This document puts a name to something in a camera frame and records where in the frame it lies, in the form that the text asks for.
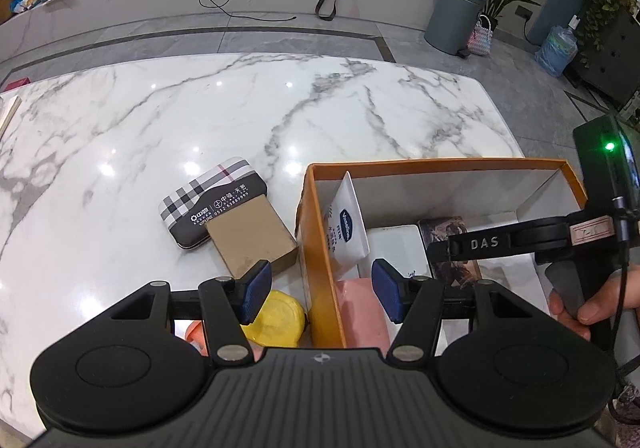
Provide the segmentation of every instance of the human hand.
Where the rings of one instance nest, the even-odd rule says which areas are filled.
[[[607,280],[600,290],[578,309],[577,319],[566,311],[556,291],[551,291],[549,296],[549,311],[562,325],[588,341],[591,339],[589,325],[612,317],[616,313],[619,296],[620,277],[617,276]],[[640,322],[640,266],[638,265],[629,266],[623,308],[635,309]]]

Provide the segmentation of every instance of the gray trash can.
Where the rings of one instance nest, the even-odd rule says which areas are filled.
[[[455,55],[466,47],[486,0],[436,0],[424,39],[436,49]]]

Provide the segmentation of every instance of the marble table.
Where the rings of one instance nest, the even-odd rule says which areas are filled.
[[[0,143],[0,418],[35,436],[48,345],[150,280],[196,288],[215,247],[173,241],[168,193],[245,157],[291,230],[310,162],[522,157],[475,80],[367,60],[213,54],[121,63],[15,91]],[[304,301],[295,269],[280,275]]]

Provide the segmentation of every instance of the pink box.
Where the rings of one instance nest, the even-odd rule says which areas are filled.
[[[3,92],[9,92],[9,90],[13,90],[14,88],[18,88],[19,86],[24,86],[25,84],[29,84],[29,78],[16,79],[9,83],[3,90]]]

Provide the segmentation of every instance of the yellow lid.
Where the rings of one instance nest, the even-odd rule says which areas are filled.
[[[255,321],[241,327],[248,340],[263,347],[295,348],[305,329],[305,311],[295,298],[272,290]]]

